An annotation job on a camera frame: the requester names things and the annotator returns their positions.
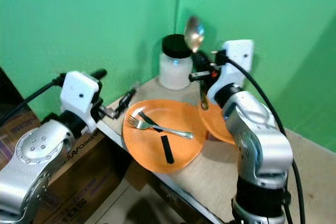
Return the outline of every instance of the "silver spoon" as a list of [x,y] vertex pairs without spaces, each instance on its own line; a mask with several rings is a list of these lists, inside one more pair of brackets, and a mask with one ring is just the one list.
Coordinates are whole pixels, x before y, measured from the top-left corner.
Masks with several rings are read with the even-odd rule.
[[204,26],[197,17],[189,18],[184,28],[184,41],[194,53],[198,51],[204,39]]
[[[200,48],[202,41],[204,39],[204,26],[198,20],[197,17],[192,16],[189,18],[185,28],[184,28],[184,41],[194,53]],[[207,110],[209,108],[208,102],[206,100],[206,93],[203,91],[203,82],[199,85],[200,95],[201,95],[201,105],[202,110]]]

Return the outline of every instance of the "jar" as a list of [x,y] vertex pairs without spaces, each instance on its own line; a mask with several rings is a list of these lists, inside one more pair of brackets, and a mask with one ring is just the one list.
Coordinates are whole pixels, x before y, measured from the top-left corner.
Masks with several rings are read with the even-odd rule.
[[159,74],[159,82],[163,87],[181,90],[188,86],[189,74],[193,68],[191,53],[182,34],[163,38]]

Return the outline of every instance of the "electrical wire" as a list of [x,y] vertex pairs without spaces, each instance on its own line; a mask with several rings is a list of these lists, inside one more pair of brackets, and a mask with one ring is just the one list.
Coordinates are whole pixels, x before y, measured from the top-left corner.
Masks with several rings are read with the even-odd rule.
[[53,82],[50,82],[47,85],[43,86],[42,88],[40,88],[39,90],[37,90],[36,92],[34,92],[32,95],[30,95],[29,97],[27,97],[25,100],[23,100],[22,103],[20,103],[17,107],[15,107],[15,109],[11,110],[9,113],[7,113],[2,118],[0,118],[0,127],[8,119],[10,119],[16,112],[18,112],[20,109],[22,109],[28,102],[30,102],[31,100],[33,100],[34,98],[36,98],[37,96],[39,96],[40,94],[42,94],[43,92],[47,91],[52,86],[54,86]]
[[[271,104],[271,102],[269,101],[268,97],[263,92],[263,90],[261,89],[261,87],[259,86],[259,84],[253,79],[253,77],[247,71],[245,71],[244,68],[242,68],[239,64],[237,64],[233,60],[229,59],[227,56],[225,56],[225,62],[230,63],[231,65],[233,65],[234,67],[236,67],[253,84],[253,86],[257,89],[257,91],[259,92],[259,94],[261,95],[261,97],[263,98],[263,100],[266,102],[267,107],[269,108],[269,110],[273,114],[273,116],[274,116],[274,118],[275,118],[275,120],[276,120],[276,122],[278,124],[280,132],[284,136],[286,136],[285,128],[283,127],[283,124],[282,124],[282,122],[280,120],[280,117],[279,117],[278,113],[276,112],[275,108],[273,107],[273,105]],[[298,170],[298,167],[297,167],[296,162],[295,162],[294,159],[293,159],[293,162],[292,162],[292,168],[293,168],[293,171],[294,171],[296,186],[297,186],[297,190],[298,190],[300,223],[301,224],[305,224],[306,223],[306,218],[305,218],[305,213],[304,213],[304,202],[303,202],[302,184],[301,184],[299,170]],[[285,185],[285,190],[286,191],[288,191],[287,186],[288,186],[288,177],[287,177],[287,181],[286,181],[286,185]],[[289,210],[288,204],[284,204],[284,208],[285,208],[285,213],[286,213],[287,221],[288,221],[289,224],[292,224],[293,221],[292,221],[292,218],[291,218],[291,215],[290,215],[290,210]]]
[[44,85],[42,88],[28,96],[23,102],[21,102],[15,109],[8,112],[6,115],[4,115],[2,118],[0,118],[0,127],[8,120],[10,119],[16,112],[18,112],[20,109],[22,109],[25,105],[28,104],[28,102],[32,101],[36,97],[38,97],[40,94],[44,93],[48,89],[50,89],[52,86],[60,86],[62,87],[64,82],[65,74],[61,73],[59,77],[52,80],[50,83]]

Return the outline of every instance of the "black jar lid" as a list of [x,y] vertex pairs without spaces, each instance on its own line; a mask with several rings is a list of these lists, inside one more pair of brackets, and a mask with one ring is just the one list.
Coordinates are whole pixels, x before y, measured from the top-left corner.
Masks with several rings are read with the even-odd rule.
[[192,53],[184,41],[183,34],[171,34],[164,37],[162,51],[169,57],[176,59],[187,58]]

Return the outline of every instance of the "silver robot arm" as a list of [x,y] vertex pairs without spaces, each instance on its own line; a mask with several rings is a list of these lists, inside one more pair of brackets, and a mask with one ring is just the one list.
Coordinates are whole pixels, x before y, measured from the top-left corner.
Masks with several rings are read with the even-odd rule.
[[282,205],[290,201],[285,186],[293,161],[292,149],[276,128],[270,110],[242,90],[244,75],[225,64],[227,57],[249,72],[253,42],[227,41],[221,51],[214,53],[215,63],[201,51],[193,55],[197,73],[189,79],[201,81],[201,94],[206,92],[208,100],[222,108],[226,127],[238,148],[237,194],[232,200],[235,223],[283,224]]
[[240,223],[282,224],[281,205],[293,153],[270,111],[248,91],[230,96],[223,107],[226,127],[238,148],[237,195],[233,213]]
[[[105,74],[101,70],[93,75],[99,79]],[[102,105],[98,79],[67,73],[60,96],[62,114],[19,139],[12,159],[0,171],[0,223],[29,223],[76,139],[97,128]]]

